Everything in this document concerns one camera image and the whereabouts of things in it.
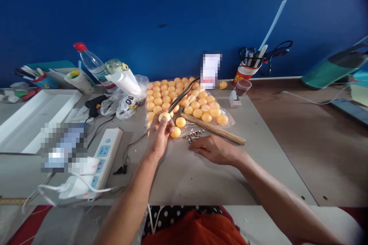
plastic water bottle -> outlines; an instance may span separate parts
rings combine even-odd
[[[104,63],[94,53],[87,50],[84,43],[77,42],[73,46],[79,52],[80,58],[88,71],[102,84],[108,94],[112,94],[117,87],[113,82],[106,79],[107,71]]]

person's left hand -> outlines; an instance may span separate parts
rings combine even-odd
[[[166,146],[168,144],[169,135],[174,133],[174,120],[168,124],[168,119],[162,116],[161,122],[158,121],[158,116],[167,112],[167,110],[162,110],[158,112],[152,120],[151,127],[149,128],[149,137],[147,145],[147,154],[160,160],[162,155],[164,155]]]

red bottle cap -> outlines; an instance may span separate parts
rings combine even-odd
[[[84,45],[84,43],[82,42],[77,42],[74,45],[74,48],[78,51],[78,52],[83,52],[85,50],[87,50],[87,47]]]

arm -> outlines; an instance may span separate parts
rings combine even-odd
[[[141,159],[128,188],[110,209],[94,245],[131,244],[135,238],[150,196],[151,185],[157,164],[164,154],[170,133],[174,132],[174,122],[168,124],[163,116],[158,122],[157,113],[149,129],[146,153]]]
[[[336,235],[302,199],[260,167],[246,152],[217,136],[199,138],[189,148],[197,148],[197,153],[213,163],[239,169],[265,211],[291,243],[340,244]]]

power strip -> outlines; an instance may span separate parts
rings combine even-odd
[[[99,166],[94,174],[91,186],[95,189],[105,188],[108,175],[110,173],[112,163],[114,162],[116,152],[119,148],[119,143],[122,138],[123,131],[120,128],[108,128],[105,130],[101,142],[94,155],[95,158],[100,159]],[[78,199],[95,199],[102,195],[102,193],[95,193],[89,190],[84,195],[77,196]]]

